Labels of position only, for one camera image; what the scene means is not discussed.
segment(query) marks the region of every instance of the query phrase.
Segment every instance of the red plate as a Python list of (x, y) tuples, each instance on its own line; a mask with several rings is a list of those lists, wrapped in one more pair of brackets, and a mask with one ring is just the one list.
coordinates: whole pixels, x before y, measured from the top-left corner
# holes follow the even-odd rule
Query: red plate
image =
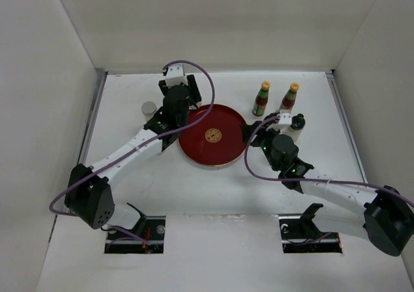
[[(201, 106), (190, 112), (190, 123), (195, 122), (208, 109)], [(179, 143), (192, 160), (206, 166), (222, 166), (237, 159), (245, 150), (241, 124), (244, 118), (233, 109), (214, 104), (208, 116), (200, 123), (182, 132)]]

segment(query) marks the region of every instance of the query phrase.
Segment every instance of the screw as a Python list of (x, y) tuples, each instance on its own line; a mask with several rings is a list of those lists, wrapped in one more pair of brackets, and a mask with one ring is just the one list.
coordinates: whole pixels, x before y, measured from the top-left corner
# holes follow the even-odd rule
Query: screw
[(280, 225), (280, 230), (282, 231), (283, 234), (287, 234), (289, 232), (288, 228), (289, 228), (289, 225), (287, 225), (286, 223)]
[(157, 233), (159, 234), (164, 234), (166, 232), (166, 227), (163, 225), (158, 225), (157, 226)]

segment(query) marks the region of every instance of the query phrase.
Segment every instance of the tabletop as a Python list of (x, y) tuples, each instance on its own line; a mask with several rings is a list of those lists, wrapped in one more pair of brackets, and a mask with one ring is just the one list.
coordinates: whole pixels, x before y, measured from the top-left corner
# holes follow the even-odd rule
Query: tabletop
[[(338, 179), (361, 181), (354, 150), (325, 73), (245, 71), (211, 74), (215, 103), (248, 123), (262, 81), (271, 83), (266, 115), (275, 111), (292, 82), (300, 84), (292, 114), (306, 126), (299, 158)], [(203, 104), (210, 86), (195, 74)], [(108, 76), (86, 165), (129, 141), (145, 123), (140, 107), (162, 94), (160, 74)], [(256, 173), (277, 177), (257, 148), (249, 151)], [(386, 256), (368, 241), (342, 235), (343, 254), (283, 254), (276, 214), (303, 212), (317, 197), (252, 177), (243, 159), (206, 167), (178, 144), (150, 158), (113, 192), (147, 215), (167, 215), (164, 254), (104, 254), (105, 234), (76, 218), (56, 222), (38, 291), (412, 291), (401, 257)], [(329, 213), (347, 211), (323, 202)]]

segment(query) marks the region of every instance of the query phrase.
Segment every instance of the wall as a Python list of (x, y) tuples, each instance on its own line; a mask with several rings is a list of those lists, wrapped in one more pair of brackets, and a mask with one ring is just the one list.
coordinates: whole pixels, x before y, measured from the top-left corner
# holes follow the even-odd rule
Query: wall
[(93, 63), (333, 69), (374, 0), (62, 0)]
[[(414, 199), (414, 0), (376, 0), (335, 78), (370, 181)], [(414, 241), (404, 251), (414, 278)]]
[(0, 290), (36, 289), (96, 73), (59, 0), (0, 0)]

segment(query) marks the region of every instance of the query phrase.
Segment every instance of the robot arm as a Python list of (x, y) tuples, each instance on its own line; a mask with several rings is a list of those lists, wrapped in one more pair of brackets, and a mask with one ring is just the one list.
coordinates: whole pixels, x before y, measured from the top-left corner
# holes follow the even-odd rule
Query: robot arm
[[(242, 127), (243, 137), (249, 139), (252, 130), (258, 126)], [(282, 135), (274, 126), (261, 128), (252, 142), (260, 147), (270, 167), (278, 171), (280, 179), (325, 179), (327, 183), (307, 181), (282, 181), (289, 189), (334, 203), (354, 216), (329, 216), (320, 208), (323, 204), (311, 205), (302, 215), (301, 224), (307, 229), (316, 227), (320, 232), (342, 232), (369, 240), (386, 254), (398, 256), (414, 233), (414, 213), (406, 203), (384, 191), (371, 190), (364, 186), (333, 185), (329, 176), (319, 174), (313, 165), (298, 158), (299, 148), (293, 140)], [(392, 187), (384, 188), (398, 193)]]
[(139, 147), (143, 142), (165, 132), (183, 127), (188, 123), (189, 107), (201, 101), (201, 95), (194, 75), (185, 77), (182, 64), (169, 67), (164, 73), (165, 80), (159, 82), (164, 95), (162, 107), (127, 144), (89, 167), (79, 164), (74, 167), (69, 186), (111, 162), (128, 155), (118, 164), (101, 172), (65, 196), (65, 205), (93, 229), (104, 225), (119, 225), (134, 230), (140, 221), (141, 213), (130, 205), (115, 205), (113, 190), (131, 171), (137, 170), (146, 159), (164, 151), (178, 139), (180, 133), (174, 133), (156, 139)]

